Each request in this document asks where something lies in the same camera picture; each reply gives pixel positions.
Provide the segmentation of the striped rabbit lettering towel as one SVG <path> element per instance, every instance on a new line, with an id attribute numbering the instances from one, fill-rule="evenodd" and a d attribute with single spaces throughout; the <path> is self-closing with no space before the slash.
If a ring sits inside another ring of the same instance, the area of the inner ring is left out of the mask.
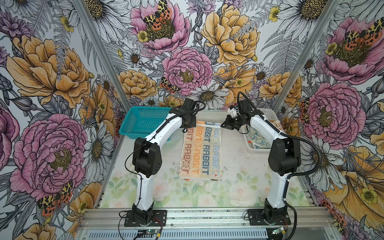
<path id="1" fill-rule="evenodd" d="M 184 134 L 179 176 L 184 180 L 219 181 L 222 178 L 220 124 L 197 121 Z"/>

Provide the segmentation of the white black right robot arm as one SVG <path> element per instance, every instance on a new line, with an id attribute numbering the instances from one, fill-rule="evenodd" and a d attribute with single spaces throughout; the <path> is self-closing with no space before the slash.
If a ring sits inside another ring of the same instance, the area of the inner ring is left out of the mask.
<path id="1" fill-rule="evenodd" d="M 243 126 L 256 129 L 271 144 L 268 164 L 275 173 L 272 186 L 262 212 L 249 210 L 248 214 L 262 225 L 273 225 L 287 221 L 288 204 L 286 196 L 289 188 L 289 176 L 296 172 L 300 165 L 300 143 L 291 137 L 285 137 L 258 109 L 247 101 L 239 101 L 236 108 L 227 109 L 228 115 L 221 127 L 228 130 L 240 130 Z"/>

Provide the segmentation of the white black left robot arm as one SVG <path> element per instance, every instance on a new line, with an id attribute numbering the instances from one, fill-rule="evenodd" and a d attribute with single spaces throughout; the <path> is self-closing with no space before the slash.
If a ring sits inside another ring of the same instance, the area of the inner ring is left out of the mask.
<path id="1" fill-rule="evenodd" d="M 185 132 L 196 127 L 196 115 L 206 107 L 205 103 L 185 99 L 181 106 L 170 109 L 160 125 L 145 138 L 137 138 L 132 153 L 134 174 L 138 177 L 137 196 L 133 203 L 130 220 L 142 226 L 151 223 L 154 217 L 153 188 L 155 175 L 161 169 L 161 150 L 166 141 L 178 129 Z"/>

